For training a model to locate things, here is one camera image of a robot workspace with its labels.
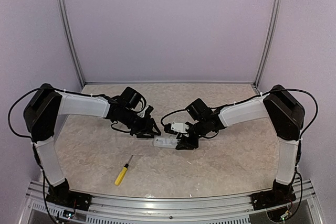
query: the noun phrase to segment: aluminum frame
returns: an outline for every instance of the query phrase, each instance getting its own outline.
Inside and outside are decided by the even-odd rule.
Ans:
[[[245,84],[253,85],[252,82],[232,81],[119,81],[119,82],[87,82],[86,85],[111,85],[111,84]]]
[[[258,67],[256,79],[255,79],[256,88],[259,87],[261,79],[262,79],[262,75],[265,71],[266,62],[267,62],[267,59],[268,59],[268,56],[269,56],[269,52],[270,52],[270,48],[271,48],[271,44],[272,44],[272,40],[273,40],[273,36],[274,36],[274,32],[275,32],[275,28],[276,28],[276,25],[277,25],[277,19],[278,19],[278,14],[279,14],[279,10],[280,10],[280,3],[281,3],[281,0],[274,0],[273,1],[271,19],[270,19],[270,22],[269,22],[266,41],[265,41],[265,44],[264,44],[263,53],[262,53],[262,56],[261,56],[260,64],[259,64],[259,67]]]
[[[73,61],[74,67],[75,67],[75,71],[76,71],[76,75],[77,75],[77,78],[80,82],[81,87],[83,88],[86,84],[120,84],[120,83],[123,83],[123,82],[86,82],[82,67],[80,65],[80,61],[79,61],[77,53],[76,53],[74,39],[73,39],[73,36],[72,36],[72,33],[71,33],[70,24],[69,24],[69,20],[68,20],[65,0],[57,0],[57,2],[58,2],[59,10],[60,10],[62,25],[64,27],[64,31],[65,31],[65,35],[66,35],[66,38],[67,38],[71,58],[72,58],[72,61]],[[232,83],[232,84],[241,84],[241,83],[242,84],[252,84],[253,83],[256,86],[256,88],[258,88],[258,86],[261,82],[262,75],[263,75],[264,70],[265,70],[267,58],[269,56],[269,51],[270,51],[273,35],[274,35],[274,32],[275,32],[278,13],[279,13],[279,9],[280,9],[280,2],[281,2],[281,0],[274,0],[273,1],[272,11],[271,11],[271,19],[270,19],[270,23],[269,23],[269,27],[268,27],[268,31],[267,31],[266,41],[265,41],[265,44],[264,44],[263,53],[262,53],[262,56],[261,56],[261,60],[260,60],[259,66],[258,66],[258,70],[257,70],[257,74],[256,74],[254,82],[232,82],[231,81],[231,82],[215,82],[215,83]]]
[[[299,201],[301,187],[299,177],[296,177],[293,188]],[[34,203],[43,204],[43,184],[32,181],[26,193],[23,212],[19,224],[27,224]],[[113,220],[121,223],[215,223],[218,220],[245,218],[266,209],[254,211],[251,193],[204,198],[135,198],[92,194],[89,211],[78,213],[83,219],[79,223],[104,223]],[[323,224],[321,209],[310,180],[303,181],[303,197],[310,206],[314,224]],[[48,203],[50,212],[72,210]],[[43,207],[34,208],[45,212]]]
[[[85,82],[85,77],[83,74],[83,70],[80,66],[80,62],[76,53],[75,49],[75,44],[74,44],[74,39],[71,33],[70,25],[69,25],[69,20],[68,20],[68,15],[67,15],[67,9],[65,5],[65,0],[57,0],[60,15],[61,15],[61,21],[62,25],[64,28],[65,36],[67,38],[67,43],[69,46],[70,54],[71,54],[71,59],[73,61],[73,65],[75,67],[76,75],[79,80],[79,83],[81,87],[83,88],[86,84]]]

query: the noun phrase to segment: yellow screwdriver handle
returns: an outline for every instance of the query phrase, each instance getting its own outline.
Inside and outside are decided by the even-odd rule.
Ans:
[[[115,180],[114,184],[116,186],[119,186],[120,183],[122,182],[122,179],[124,178],[125,174],[126,174],[126,171],[127,171],[127,168],[126,167],[123,167],[121,172],[119,173],[117,179]]]

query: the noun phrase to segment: metal pole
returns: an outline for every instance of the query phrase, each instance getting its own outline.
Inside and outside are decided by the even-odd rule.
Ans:
[[[271,13],[271,20],[268,26],[268,31],[267,31],[267,37],[261,57],[261,61],[258,67],[256,79],[255,79],[255,86],[258,89],[259,84],[261,82],[262,75],[265,70],[267,58],[269,56],[269,51],[271,48],[272,40],[273,40],[273,35],[275,32],[276,24],[277,24],[277,19],[278,19],[278,14],[280,10],[280,2],[281,0],[274,0],[273,1],[273,7],[272,7],[272,13]]]
[[[85,82],[83,70],[80,66],[79,59],[77,57],[77,53],[76,53],[76,49],[75,49],[75,45],[74,45],[74,40],[73,40],[73,37],[72,37],[72,33],[71,33],[70,25],[69,25],[69,20],[68,20],[68,16],[67,16],[67,9],[66,9],[66,6],[65,6],[65,0],[57,0],[57,3],[58,3],[59,11],[60,11],[60,14],[61,14],[61,20],[62,20],[65,36],[67,38],[67,42],[68,42],[71,58],[72,58],[72,61],[73,61],[73,65],[75,67],[77,78],[80,82],[80,85],[83,88],[85,86],[86,82]]]

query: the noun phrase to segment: robotic arm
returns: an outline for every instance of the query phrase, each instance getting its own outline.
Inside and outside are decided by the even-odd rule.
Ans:
[[[270,118],[280,143],[278,172],[273,189],[253,194],[254,209],[273,207],[296,200],[292,183],[295,167],[301,155],[300,132],[303,127],[304,108],[284,87],[277,85],[267,95],[248,99],[233,105],[209,108],[200,98],[192,102],[186,111],[196,121],[170,123],[164,131],[177,134],[177,141],[157,138],[157,147],[174,147],[177,150],[198,148],[198,140],[209,132],[218,132],[237,123]]]
[[[141,111],[134,111],[143,103]],[[49,182],[47,201],[59,205],[87,210],[91,196],[69,190],[69,184],[59,166],[54,148],[54,128],[58,115],[90,115],[126,125],[137,138],[154,138],[161,135],[150,113],[153,107],[146,105],[144,97],[127,87],[121,95],[85,95],[59,92],[49,84],[43,84],[24,109],[24,119],[31,134],[37,163],[43,167]]]

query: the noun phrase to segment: screwdriver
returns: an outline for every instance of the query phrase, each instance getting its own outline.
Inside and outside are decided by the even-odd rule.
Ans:
[[[117,179],[115,180],[114,184],[116,186],[119,186],[120,183],[122,182],[122,179],[124,178],[127,170],[128,170],[128,164],[131,162],[133,155],[131,156],[130,160],[128,160],[128,162],[125,164],[125,166],[122,168],[121,172],[119,173],[119,175],[117,176]]]

